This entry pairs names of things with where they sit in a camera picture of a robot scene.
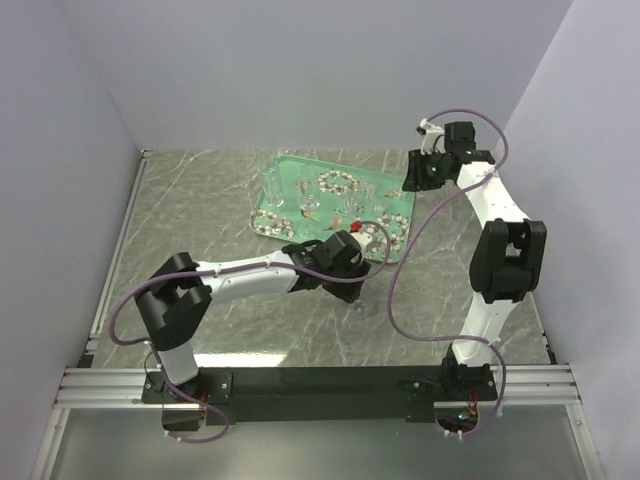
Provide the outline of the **clear low glass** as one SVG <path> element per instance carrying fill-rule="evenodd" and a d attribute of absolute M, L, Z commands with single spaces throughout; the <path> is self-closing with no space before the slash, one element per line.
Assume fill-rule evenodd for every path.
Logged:
<path fill-rule="evenodd" d="M 356 300 L 351 304 L 351 311 L 363 318 L 369 317 L 375 311 L 375 302 L 371 300 Z"/>

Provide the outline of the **clear stemmed wine glass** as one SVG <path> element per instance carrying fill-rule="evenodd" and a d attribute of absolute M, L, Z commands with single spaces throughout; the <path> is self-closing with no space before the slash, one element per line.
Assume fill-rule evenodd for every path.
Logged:
<path fill-rule="evenodd" d="M 312 239 L 321 194 L 317 183 L 317 170 L 311 165 L 301 166 L 298 169 L 297 186 L 298 206 L 302 215 L 299 232 L 305 239 Z"/>

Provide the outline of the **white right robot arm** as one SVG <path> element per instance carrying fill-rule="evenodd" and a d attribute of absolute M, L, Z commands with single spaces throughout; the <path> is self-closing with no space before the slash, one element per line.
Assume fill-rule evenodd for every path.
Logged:
<path fill-rule="evenodd" d="M 539 283 L 547 229 L 512 199 L 497 161 L 477 148 L 472 123 L 440 127 L 424 119 L 417 131 L 423 140 L 409 153 L 403 191 L 436 190 L 453 182 L 473 207 L 481 235 L 469 265 L 474 295 L 460 336 L 438 371 L 411 381 L 410 390 L 434 401 L 492 400 L 492 348 L 508 316 Z"/>

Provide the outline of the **tall clear champagne flute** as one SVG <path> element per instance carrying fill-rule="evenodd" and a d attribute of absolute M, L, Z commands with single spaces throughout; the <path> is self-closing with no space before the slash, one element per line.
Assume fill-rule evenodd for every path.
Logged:
<path fill-rule="evenodd" d="M 283 203 L 282 181 L 277 155 L 272 150 L 260 149 L 256 156 L 261 177 L 265 202 L 273 209 L 279 209 Z"/>

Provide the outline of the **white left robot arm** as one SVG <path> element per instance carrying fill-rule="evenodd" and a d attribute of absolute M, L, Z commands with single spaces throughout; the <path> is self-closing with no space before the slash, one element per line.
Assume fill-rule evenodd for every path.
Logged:
<path fill-rule="evenodd" d="M 151 345 L 167 371 L 165 388 L 177 401 L 210 398 L 212 388 L 196 364 L 191 339 L 208 308 L 260 294 L 287 294 L 319 287 L 351 304 L 361 279 L 371 270 L 365 260 L 373 236 L 360 229 L 339 230 L 328 239 L 290 244 L 263 257 L 223 263 L 197 262 L 173 255 L 134 296 Z"/>

